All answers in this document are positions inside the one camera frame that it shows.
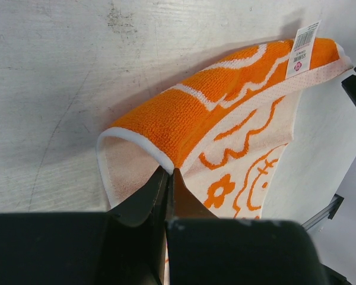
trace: barcode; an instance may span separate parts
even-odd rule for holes
[[[294,58],[294,62],[300,61],[301,59],[304,59],[305,57],[306,57],[306,54],[297,56],[297,57]]]
[[[314,35],[314,29],[311,29],[303,34],[300,34],[298,36],[298,40],[295,43],[295,49],[302,48],[303,46],[307,45],[308,43],[311,42],[311,39],[313,38]]]

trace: orange flower print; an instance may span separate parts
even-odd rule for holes
[[[215,208],[220,208],[224,203],[224,198],[226,195],[232,193],[233,189],[235,189],[235,183],[231,182],[231,175],[224,175],[219,181],[214,182],[207,190],[208,198],[204,202],[204,206],[206,208],[211,208],[214,205]],[[217,194],[217,190],[222,189],[222,193],[220,195]]]

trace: towel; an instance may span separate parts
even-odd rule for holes
[[[117,119],[97,142],[110,207],[161,165],[179,168],[215,215],[260,218],[301,91],[352,68],[338,44],[317,38],[310,69],[286,79],[292,47],[283,40],[234,52]]]

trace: terry cloth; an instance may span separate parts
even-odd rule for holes
[[[97,142],[113,208],[158,165],[219,217],[259,218],[279,158],[293,140],[304,88],[352,68],[343,49],[316,39],[310,70],[285,79],[293,40],[242,49],[116,120]]]

